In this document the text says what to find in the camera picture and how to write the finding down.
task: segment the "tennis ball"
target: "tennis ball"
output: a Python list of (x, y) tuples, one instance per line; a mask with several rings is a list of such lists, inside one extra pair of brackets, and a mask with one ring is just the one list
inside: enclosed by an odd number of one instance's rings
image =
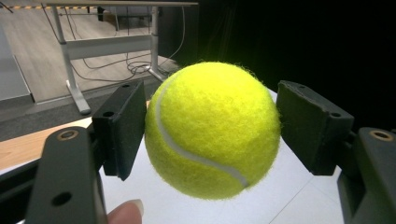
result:
[(243, 68), (197, 63), (155, 91), (146, 115), (148, 157), (165, 182), (201, 199), (228, 199), (271, 168), (280, 123), (270, 92)]

